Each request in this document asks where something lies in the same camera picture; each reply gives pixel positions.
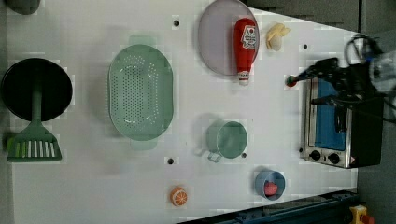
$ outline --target green spatula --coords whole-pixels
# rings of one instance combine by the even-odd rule
[[[8,161],[59,161],[58,140],[41,123],[41,78],[37,77],[32,94],[32,122],[15,138],[9,139]]]

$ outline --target blue bowl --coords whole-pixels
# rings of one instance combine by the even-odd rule
[[[264,193],[264,185],[267,182],[273,182],[277,185],[277,192],[272,196],[266,196]],[[275,201],[282,196],[283,191],[285,191],[286,181],[285,177],[280,172],[271,171],[271,170],[263,170],[260,171],[256,176],[255,181],[255,189],[258,194],[260,194],[263,198],[266,198],[270,201]]]

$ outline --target white table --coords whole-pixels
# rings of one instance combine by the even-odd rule
[[[278,21],[291,32],[280,52],[270,52],[262,42],[253,78],[241,88],[235,77],[216,75],[200,59],[197,27],[210,2],[51,0],[28,17],[8,10],[9,65],[31,57],[52,60],[66,69],[74,86],[67,111],[46,122],[64,159],[12,165],[16,224],[175,223],[356,188],[357,170],[300,158],[302,88],[284,86],[285,76],[297,75],[314,60],[342,59],[353,33],[252,9],[260,30]],[[174,70],[174,119],[158,145],[146,151],[133,150],[107,112],[108,67],[131,35],[152,36]],[[10,117],[14,132],[28,124]],[[216,118],[246,126],[245,159],[214,163],[207,152],[199,156],[206,149],[203,134]],[[170,157],[176,164],[166,164]],[[276,202],[253,190],[262,168],[287,179]],[[189,194],[182,208],[167,199],[178,184]]]

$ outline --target oven window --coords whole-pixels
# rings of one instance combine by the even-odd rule
[[[336,95],[335,89],[329,82],[318,81],[318,97]],[[334,107],[331,105],[317,105],[317,122],[315,147],[324,147],[344,151],[346,149],[346,133],[337,133],[334,125]]]

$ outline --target orange slice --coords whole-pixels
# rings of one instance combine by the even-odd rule
[[[181,187],[175,187],[170,195],[171,202],[174,206],[181,206],[187,202],[187,193]]]

